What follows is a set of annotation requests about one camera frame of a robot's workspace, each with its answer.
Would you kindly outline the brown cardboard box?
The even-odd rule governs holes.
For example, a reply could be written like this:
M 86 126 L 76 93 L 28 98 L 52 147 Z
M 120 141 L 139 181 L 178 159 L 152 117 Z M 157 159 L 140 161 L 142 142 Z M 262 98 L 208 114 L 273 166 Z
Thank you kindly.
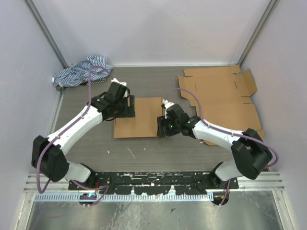
M 114 138 L 151 138 L 157 136 L 157 118 L 163 115 L 162 98 L 135 98 L 135 116 L 117 118 Z

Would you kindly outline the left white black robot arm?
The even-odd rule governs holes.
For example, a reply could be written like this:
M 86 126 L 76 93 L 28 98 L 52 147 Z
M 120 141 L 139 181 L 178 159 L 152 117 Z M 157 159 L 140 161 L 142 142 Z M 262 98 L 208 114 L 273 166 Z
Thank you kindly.
M 134 117 L 134 96 L 125 82 L 113 79 L 106 92 L 90 97 L 88 104 L 65 126 L 33 141 L 31 165 L 36 169 L 36 186 L 40 193 L 40 175 L 49 182 L 66 179 L 85 190 L 97 190 L 99 182 L 96 172 L 82 163 L 67 161 L 66 154 L 90 129 L 103 121 Z

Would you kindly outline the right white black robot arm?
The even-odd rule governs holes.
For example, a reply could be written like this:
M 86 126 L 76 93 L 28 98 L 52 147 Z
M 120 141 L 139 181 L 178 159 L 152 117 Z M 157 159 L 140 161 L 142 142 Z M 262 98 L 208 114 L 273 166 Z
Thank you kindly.
M 157 136 L 164 138 L 182 134 L 212 142 L 232 153 L 232 160 L 221 162 L 209 173 L 209 181 L 222 189 L 228 180 L 244 176 L 255 180 L 273 159 L 269 148 L 253 129 L 230 130 L 215 126 L 199 116 L 189 116 L 177 103 L 163 100 L 164 115 L 157 118 Z

